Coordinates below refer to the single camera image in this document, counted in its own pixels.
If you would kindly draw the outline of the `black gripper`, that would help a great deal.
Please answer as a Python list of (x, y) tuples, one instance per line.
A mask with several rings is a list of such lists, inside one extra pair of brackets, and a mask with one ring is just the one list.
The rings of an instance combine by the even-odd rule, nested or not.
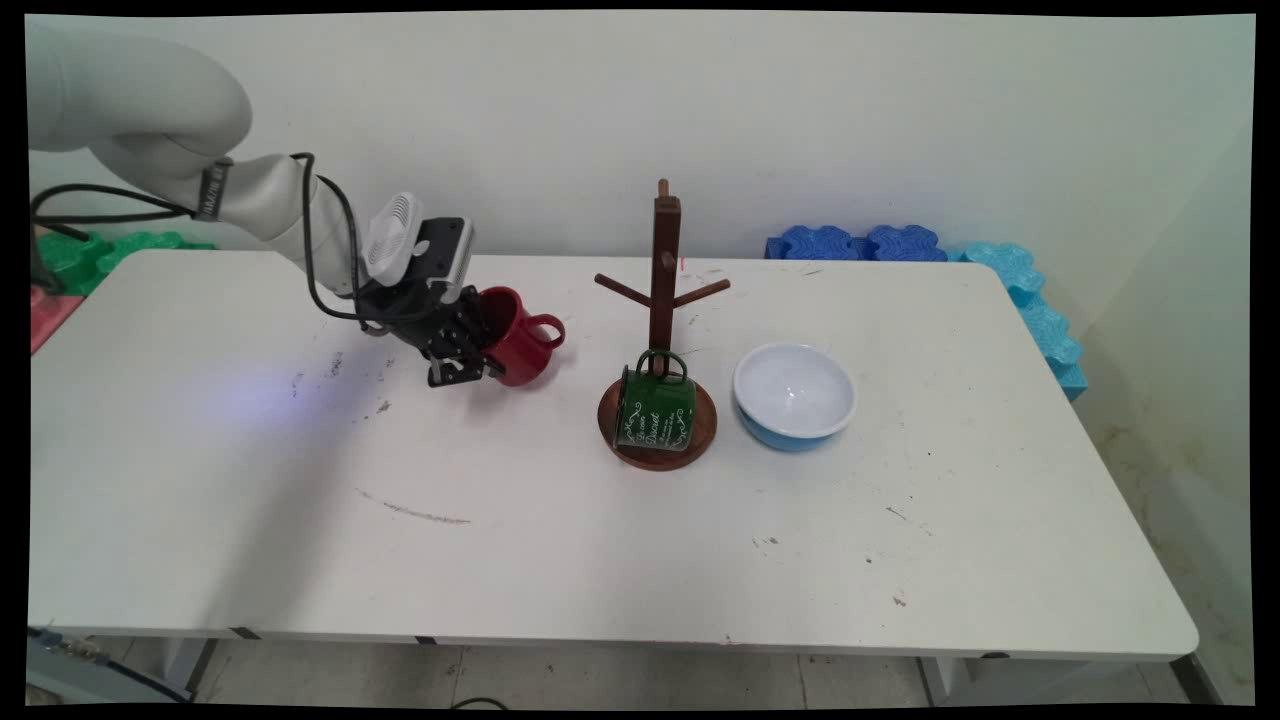
[(461, 288), (452, 301), (444, 295), (443, 283), (404, 281), (384, 287), (370, 281), (355, 307), (428, 356), (431, 388), (503, 378), (506, 365), (485, 350), (499, 337), (488, 299), (472, 286)]

